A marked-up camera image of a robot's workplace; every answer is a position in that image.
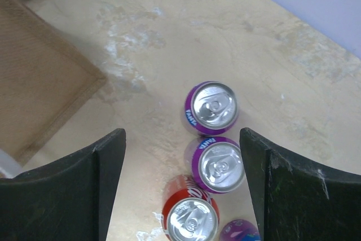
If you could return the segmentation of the brown canvas tote bag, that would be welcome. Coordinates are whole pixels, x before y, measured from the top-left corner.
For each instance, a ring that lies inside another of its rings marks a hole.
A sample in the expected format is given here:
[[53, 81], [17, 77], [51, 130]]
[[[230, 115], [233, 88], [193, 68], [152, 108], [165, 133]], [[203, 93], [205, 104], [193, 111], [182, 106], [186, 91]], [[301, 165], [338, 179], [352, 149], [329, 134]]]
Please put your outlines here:
[[20, 0], [1, 0], [1, 177], [20, 174], [105, 81]]

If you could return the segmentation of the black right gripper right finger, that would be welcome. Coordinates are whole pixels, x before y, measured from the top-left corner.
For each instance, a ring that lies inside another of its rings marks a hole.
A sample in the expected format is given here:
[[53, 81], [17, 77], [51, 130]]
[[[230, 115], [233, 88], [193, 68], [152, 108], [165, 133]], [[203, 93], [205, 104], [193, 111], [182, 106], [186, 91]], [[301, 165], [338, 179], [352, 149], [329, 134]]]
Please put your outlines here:
[[250, 128], [240, 149], [262, 240], [360, 240], [360, 176], [317, 163]]

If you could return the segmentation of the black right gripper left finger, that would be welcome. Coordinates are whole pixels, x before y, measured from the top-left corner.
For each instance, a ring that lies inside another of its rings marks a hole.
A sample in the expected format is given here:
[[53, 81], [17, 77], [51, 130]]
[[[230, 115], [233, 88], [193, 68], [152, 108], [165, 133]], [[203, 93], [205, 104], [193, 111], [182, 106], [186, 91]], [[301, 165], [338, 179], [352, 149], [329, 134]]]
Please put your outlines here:
[[1, 179], [1, 240], [106, 240], [126, 151], [115, 129], [93, 144]]

